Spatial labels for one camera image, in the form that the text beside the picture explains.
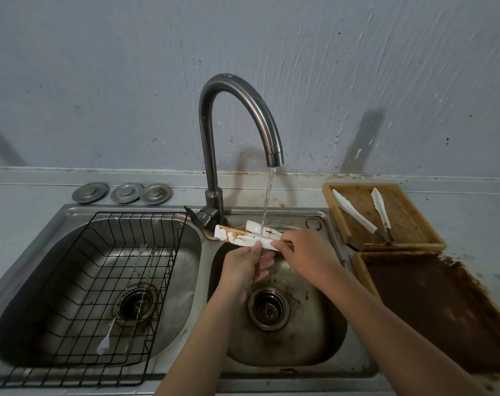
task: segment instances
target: person's right arm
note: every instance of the person's right arm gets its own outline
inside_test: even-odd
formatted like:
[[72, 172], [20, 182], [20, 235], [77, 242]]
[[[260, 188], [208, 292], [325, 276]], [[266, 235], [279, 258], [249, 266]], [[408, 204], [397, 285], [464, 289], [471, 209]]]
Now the person's right arm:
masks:
[[470, 374], [368, 292], [340, 265], [331, 244], [315, 230], [285, 232], [272, 245], [293, 270], [335, 304], [400, 396], [488, 394]]

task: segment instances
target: running water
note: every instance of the running water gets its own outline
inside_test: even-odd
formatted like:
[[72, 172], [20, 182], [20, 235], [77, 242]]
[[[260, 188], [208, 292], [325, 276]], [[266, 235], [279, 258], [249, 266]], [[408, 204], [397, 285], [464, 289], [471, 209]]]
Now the running water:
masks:
[[270, 168], [270, 176], [268, 176], [268, 185], [266, 186], [265, 209], [263, 210], [263, 220], [261, 221], [261, 235], [265, 231], [266, 210], [268, 208], [268, 199], [270, 199], [270, 190], [272, 189], [272, 180], [274, 179], [276, 169], [277, 168]]

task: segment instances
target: stainless steel faucet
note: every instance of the stainless steel faucet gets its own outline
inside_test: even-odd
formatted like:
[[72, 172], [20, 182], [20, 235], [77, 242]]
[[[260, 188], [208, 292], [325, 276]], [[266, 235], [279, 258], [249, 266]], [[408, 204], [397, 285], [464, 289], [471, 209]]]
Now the stainless steel faucet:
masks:
[[260, 94], [248, 82], [235, 75], [222, 73], [209, 79], [202, 89], [199, 103], [200, 134], [206, 163], [207, 190], [206, 206], [197, 213], [197, 218], [206, 229], [212, 229], [216, 224], [224, 222], [224, 204], [222, 189], [217, 182], [214, 132], [211, 121], [214, 100], [220, 92], [233, 94], [252, 116], [263, 141], [266, 164], [271, 168], [284, 164], [283, 147], [276, 123]]

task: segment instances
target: person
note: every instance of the person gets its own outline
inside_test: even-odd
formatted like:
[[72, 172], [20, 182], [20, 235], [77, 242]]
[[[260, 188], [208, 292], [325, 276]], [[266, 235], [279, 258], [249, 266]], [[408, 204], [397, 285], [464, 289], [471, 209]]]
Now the person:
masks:
[[[488, 394], [470, 374], [373, 297], [341, 266], [331, 244], [315, 230], [285, 232], [272, 246], [340, 310], [398, 395]], [[250, 284], [266, 276], [273, 256], [272, 251], [262, 251], [259, 242], [226, 254], [217, 289], [155, 395], [215, 394], [235, 312], [248, 297]]]

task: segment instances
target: metal grid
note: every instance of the metal grid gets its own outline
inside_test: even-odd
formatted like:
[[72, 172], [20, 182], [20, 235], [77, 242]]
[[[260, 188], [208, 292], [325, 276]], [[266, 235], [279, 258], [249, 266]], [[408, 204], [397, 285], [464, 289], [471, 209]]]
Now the metal grid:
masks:
[[[30, 302], [0, 319], [0, 387], [141, 384], [186, 219], [95, 214]], [[28, 282], [43, 276], [45, 260]], [[113, 317], [110, 346], [98, 355]]]

